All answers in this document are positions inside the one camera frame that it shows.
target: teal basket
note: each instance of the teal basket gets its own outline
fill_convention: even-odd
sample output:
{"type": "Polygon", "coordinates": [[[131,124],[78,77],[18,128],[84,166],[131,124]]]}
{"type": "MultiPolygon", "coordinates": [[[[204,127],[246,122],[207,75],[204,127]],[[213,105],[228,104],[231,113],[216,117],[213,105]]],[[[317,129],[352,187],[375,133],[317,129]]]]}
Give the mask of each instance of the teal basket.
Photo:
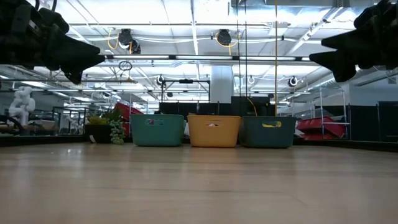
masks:
{"type": "Polygon", "coordinates": [[[132,141],[137,146],[180,146],[184,117],[166,114],[130,115],[132,141]]]}
{"type": "Polygon", "coordinates": [[[243,117],[239,142],[244,147],[288,148],[293,144],[296,118],[243,117]]]}

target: ceiling light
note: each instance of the ceiling light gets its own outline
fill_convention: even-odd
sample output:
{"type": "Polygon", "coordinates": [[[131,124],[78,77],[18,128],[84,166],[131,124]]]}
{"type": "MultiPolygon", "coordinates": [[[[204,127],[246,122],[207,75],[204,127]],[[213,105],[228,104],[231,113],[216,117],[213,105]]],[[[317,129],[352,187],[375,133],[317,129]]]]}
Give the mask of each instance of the ceiling light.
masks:
{"type": "Polygon", "coordinates": [[[290,103],[286,101],[279,101],[278,104],[290,104],[290,103]]]}
{"type": "Polygon", "coordinates": [[[66,94],[63,94],[63,93],[59,93],[59,92],[53,92],[54,94],[56,94],[56,95],[58,95],[58,96],[63,96],[63,97],[69,97],[68,95],[66,95],[66,94]]]}
{"type": "Polygon", "coordinates": [[[36,87],[39,87],[39,88],[46,88],[46,87],[49,87],[48,85],[43,84],[43,83],[41,83],[41,82],[24,81],[24,82],[21,82],[21,83],[27,84],[27,85],[31,85],[31,86],[36,86],[36,87]]]}
{"type": "Polygon", "coordinates": [[[112,90],[82,90],[82,91],[88,91],[88,92],[95,92],[95,91],[100,91],[100,92],[111,92],[112,90]]]}
{"type": "MultiPolygon", "coordinates": [[[[265,56],[265,57],[246,57],[246,56],[240,56],[240,59],[241,60],[263,60],[263,61],[269,61],[269,60],[276,60],[276,58],[275,57],[268,57],[268,56],[265,56]]],[[[293,60],[296,60],[296,58],[295,57],[278,57],[278,60],[289,60],[289,61],[293,61],[293,60]]]]}
{"type": "Polygon", "coordinates": [[[66,92],[66,91],[79,91],[79,90],[49,90],[49,91],[66,92]]]}
{"type": "Polygon", "coordinates": [[[111,55],[113,59],[169,59],[168,55],[111,55]]]}
{"type": "Polygon", "coordinates": [[[84,101],[84,102],[90,102],[93,101],[93,99],[91,98],[87,98],[87,97],[79,97],[79,96],[75,96],[74,99],[76,100],[80,100],[80,101],[84,101]]]}
{"type": "Polygon", "coordinates": [[[111,53],[111,54],[113,54],[113,55],[114,55],[114,53],[113,53],[113,51],[112,51],[112,50],[106,49],[105,51],[106,51],[106,52],[109,52],[109,53],[111,53]]]}
{"type": "Polygon", "coordinates": [[[182,55],[176,56],[181,60],[232,60],[232,56],[199,56],[199,55],[182,55]]]}

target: white pillar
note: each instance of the white pillar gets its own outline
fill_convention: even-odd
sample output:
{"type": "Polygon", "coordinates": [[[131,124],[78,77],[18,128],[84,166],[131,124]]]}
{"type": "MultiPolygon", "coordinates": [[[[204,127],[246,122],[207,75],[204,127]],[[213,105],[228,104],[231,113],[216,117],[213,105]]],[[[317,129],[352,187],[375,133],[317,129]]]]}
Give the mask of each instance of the white pillar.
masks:
{"type": "Polygon", "coordinates": [[[231,103],[234,93],[232,67],[213,66],[210,78],[210,103],[231,103]]]}

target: wooden floor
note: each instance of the wooden floor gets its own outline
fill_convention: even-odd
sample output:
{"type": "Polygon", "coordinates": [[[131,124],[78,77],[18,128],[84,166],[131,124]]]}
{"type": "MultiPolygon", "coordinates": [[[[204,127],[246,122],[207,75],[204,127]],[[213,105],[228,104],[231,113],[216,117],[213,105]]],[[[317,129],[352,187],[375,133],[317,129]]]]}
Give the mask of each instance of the wooden floor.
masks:
{"type": "Polygon", "coordinates": [[[0,148],[0,223],[398,223],[398,154],[332,147],[0,148]]]}

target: white statue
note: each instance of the white statue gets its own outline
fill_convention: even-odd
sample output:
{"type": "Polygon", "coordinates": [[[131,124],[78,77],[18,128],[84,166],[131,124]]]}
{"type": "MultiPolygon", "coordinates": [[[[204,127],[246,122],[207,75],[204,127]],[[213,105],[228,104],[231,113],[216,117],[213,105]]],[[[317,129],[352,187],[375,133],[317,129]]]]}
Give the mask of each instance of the white statue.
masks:
{"type": "Polygon", "coordinates": [[[19,122],[22,126],[26,126],[29,119],[29,112],[35,110],[36,102],[30,97],[32,88],[29,86],[21,86],[15,92],[14,101],[11,103],[9,108],[9,114],[11,117],[18,116],[19,122]]]}

